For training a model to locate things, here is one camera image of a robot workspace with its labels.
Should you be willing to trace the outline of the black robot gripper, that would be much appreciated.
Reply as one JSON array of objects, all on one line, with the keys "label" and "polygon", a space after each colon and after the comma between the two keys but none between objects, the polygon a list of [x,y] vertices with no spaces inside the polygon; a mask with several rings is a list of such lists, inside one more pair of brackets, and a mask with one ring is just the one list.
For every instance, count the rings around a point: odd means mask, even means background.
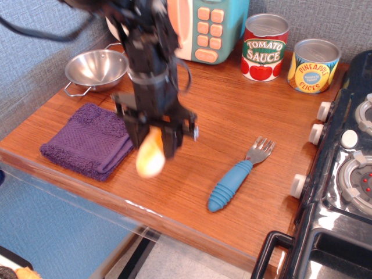
[{"label": "black robot gripper", "polygon": [[180,104],[175,82],[168,75],[141,77],[130,74],[130,80],[134,92],[115,92],[112,100],[134,148],[141,146],[150,127],[161,129],[166,159],[174,158],[184,136],[198,139],[197,115]]}]

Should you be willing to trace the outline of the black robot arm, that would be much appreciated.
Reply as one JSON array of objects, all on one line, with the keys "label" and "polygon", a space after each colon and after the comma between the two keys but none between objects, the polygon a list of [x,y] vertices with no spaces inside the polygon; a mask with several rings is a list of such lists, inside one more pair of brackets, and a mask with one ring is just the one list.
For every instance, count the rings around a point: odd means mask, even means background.
[{"label": "black robot arm", "polygon": [[174,157],[184,136],[196,138],[197,115],[183,107],[177,66],[178,36],[166,1],[66,1],[72,8],[105,16],[116,28],[127,55],[134,92],[112,95],[134,147],[139,148],[151,127],[161,131],[164,156]]}]

